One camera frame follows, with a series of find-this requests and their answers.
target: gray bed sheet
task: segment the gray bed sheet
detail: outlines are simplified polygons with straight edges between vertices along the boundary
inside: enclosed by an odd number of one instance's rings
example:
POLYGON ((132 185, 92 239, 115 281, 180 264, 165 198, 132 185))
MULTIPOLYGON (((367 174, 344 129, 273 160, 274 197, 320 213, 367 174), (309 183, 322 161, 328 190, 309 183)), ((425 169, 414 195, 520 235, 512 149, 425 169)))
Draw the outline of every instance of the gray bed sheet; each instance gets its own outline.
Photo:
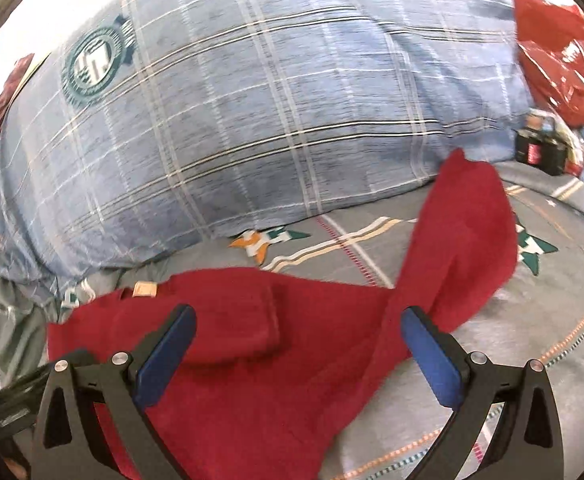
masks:
MULTIPOLYGON (((486 306, 454 335, 468 351, 548 367, 562 425, 565 478, 584 469, 584 184, 508 162, 497 168, 519 221, 520 263, 486 306)), ((104 270, 69 290, 63 302, 34 305, 0 278, 0 380, 7 384, 46 359, 46 322, 139 280, 161 282, 192 269, 259 266, 254 242, 267 245, 261 268, 305 278, 392 286, 428 187, 332 211, 275 232, 202 242, 133 270, 104 270)), ((466 465, 475 470, 500 415, 494 405, 466 465)), ((400 364, 363 412, 335 439, 321 480, 406 478, 449 417, 412 360, 400 364)))

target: green star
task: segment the green star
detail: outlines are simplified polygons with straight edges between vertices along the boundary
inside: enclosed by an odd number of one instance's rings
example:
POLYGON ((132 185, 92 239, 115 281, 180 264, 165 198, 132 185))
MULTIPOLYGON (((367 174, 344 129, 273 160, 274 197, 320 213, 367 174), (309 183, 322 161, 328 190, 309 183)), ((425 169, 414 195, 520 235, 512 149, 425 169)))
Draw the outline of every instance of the green star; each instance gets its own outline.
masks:
POLYGON ((539 256, 555 253, 558 251, 558 247, 529 234, 518 216, 516 216, 516 232, 518 233, 518 261, 528 266, 534 276, 538 276, 540 271, 539 256))

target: red label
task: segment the red label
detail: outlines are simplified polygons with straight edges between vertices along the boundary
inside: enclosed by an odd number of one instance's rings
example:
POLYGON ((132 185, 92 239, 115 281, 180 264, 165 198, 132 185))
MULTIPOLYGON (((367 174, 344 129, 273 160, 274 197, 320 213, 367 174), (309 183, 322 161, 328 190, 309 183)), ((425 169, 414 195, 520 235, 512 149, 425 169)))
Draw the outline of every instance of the red label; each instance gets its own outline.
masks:
POLYGON ((527 150, 527 163, 528 164, 540 164, 540 144, 530 143, 529 149, 527 150))

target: black device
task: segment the black device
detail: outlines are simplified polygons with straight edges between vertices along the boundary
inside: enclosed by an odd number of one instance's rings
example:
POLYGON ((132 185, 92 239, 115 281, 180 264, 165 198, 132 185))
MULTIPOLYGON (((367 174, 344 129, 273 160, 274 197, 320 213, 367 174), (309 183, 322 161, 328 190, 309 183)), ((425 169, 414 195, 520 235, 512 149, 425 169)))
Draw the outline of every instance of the black device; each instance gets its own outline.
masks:
MULTIPOLYGON (((74 352, 23 378, 0 393, 0 447, 32 424, 32 480, 124 480, 94 410, 95 402, 104 403, 140 478, 187 480, 144 409, 160 399, 195 332, 194 310, 179 305, 131 352, 116 352, 103 364, 85 351, 74 352)), ((440 404, 454 410, 408 480, 455 479, 494 402, 505 406, 470 478, 563 477, 558 413, 540 361, 511 367, 492 364, 481 352, 467 353, 418 307, 403 312, 401 333, 440 404)), ((0 457, 0 480, 6 479, 14 476, 0 457)))

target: bed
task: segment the bed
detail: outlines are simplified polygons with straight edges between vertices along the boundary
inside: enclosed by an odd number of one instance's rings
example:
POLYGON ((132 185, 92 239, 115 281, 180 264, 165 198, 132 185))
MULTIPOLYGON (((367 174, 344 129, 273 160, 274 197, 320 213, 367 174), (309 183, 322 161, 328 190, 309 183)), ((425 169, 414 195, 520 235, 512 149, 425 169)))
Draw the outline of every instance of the bed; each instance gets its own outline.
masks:
MULTIPOLYGON (((0 383, 47 361, 48 322, 138 281, 248 266, 392 286, 429 183, 462 148, 496 164, 520 261, 455 336, 494 362, 546 364, 577 478, 584 183, 507 162, 530 105, 511 0, 209 1, 113 2, 13 103, 0 135, 0 383)), ((405 362, 320 478, 406 478, 448 416, 405 362)))

